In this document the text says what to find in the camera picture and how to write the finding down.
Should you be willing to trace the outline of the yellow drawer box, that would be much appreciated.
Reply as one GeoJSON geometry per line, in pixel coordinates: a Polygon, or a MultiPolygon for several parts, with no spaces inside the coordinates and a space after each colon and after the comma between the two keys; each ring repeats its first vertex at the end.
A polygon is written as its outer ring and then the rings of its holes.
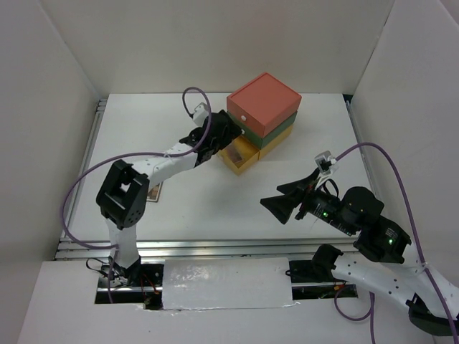
{"type": "Polygon", "coordinates": [[[241,152],[244,157],[242,163],[234,164],[227,156],[226,148],[218,152],[219,158],[223,163],[236,175],[240,175],[245,172],[248,168],[253,166],[259,160],[264,158],[270,151],[280,145],[292,132],[293,125],[284,130],[277,138],[270,142],[267,146],[262,149],[258,149],[250,141],[248,141],[243,136],[236,138],[232,143],[234,143],[238,150],[241,152]]]}

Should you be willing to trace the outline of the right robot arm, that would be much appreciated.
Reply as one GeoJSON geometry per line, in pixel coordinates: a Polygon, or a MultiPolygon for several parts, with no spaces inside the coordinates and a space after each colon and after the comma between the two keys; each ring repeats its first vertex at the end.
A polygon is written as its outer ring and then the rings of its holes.
{"type": "Polygon", "coordinates": [[[315,277],[321,282],[345,280],[384,297],[408,313],[410,322],[437,337],[458,332],[458,288],[417,255],[409,234],[382,216],[384,203],[363,186],[350,188],[339,198],[320,185],[319,171],[277,187],[279,195],[261,199],[281,224],[291,216],[307,215],[355,236],[354,248],[385,269],[359,264],[340,249],[322,244],[308,263],[294,264],[287,272],[294,279],[315,277]]]}

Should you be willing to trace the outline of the pink-brown eyeshadow palette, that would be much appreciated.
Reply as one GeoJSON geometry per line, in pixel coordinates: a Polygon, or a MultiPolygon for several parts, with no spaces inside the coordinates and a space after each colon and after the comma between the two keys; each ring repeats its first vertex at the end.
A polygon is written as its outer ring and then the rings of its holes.
{"type": "Polygon", "coordinates": [[[234,143],[231,143],[227,148],[227,156],[228,158],[234,163],[242,163],[244,161],[244,157],[242,156],[241,152],[238,150],[237,146],[234,143]]]}

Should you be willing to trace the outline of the brown eyeshadow palette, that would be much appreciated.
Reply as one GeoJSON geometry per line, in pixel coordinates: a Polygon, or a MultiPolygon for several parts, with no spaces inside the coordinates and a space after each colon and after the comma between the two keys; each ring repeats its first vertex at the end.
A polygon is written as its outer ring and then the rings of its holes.
{"type": "Polygon", "coordinates": [[[159,183],[155,185],[147,194],[147,201],[157,203],[160,195],[161,195],[161,188],[163,183],[159,183]]]}

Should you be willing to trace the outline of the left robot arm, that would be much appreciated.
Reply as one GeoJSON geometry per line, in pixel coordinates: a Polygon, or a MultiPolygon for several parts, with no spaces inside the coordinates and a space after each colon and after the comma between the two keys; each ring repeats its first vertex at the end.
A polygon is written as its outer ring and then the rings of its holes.
{"type": "Polygon", "coordinates": [[[195,129],[158,156],[135,163],[117,159],[96,196],[113,245],[109,262],[123,285],[134,285],[141,276],[136,225],[145,213],[148,193],[172,176],[207,162],[243,133],[224,110],[211,115],[197,110],[191,118],[195,129]]]}

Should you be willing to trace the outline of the green drawer box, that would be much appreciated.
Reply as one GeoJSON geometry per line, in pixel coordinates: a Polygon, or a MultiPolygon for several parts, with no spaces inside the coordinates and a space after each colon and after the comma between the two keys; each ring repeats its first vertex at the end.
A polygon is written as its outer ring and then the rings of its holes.
{"type": "Polygon", "coordinates": [[[258,134],[256,134],[253,130],[249,129],[244,123],[240,122],[234,115],[228,113],[228,115],[236,122],[236,124],[238,124],[241,127],[243,131],[242,135],[258,149],[262,149],[265,146],[267,146],[270,142],[277,138],[284,130],[290,127],[294,123],[297,114],[298,112],[295,111],[290,117],[284,120],[266,136],[261,137],[258,134]]]}

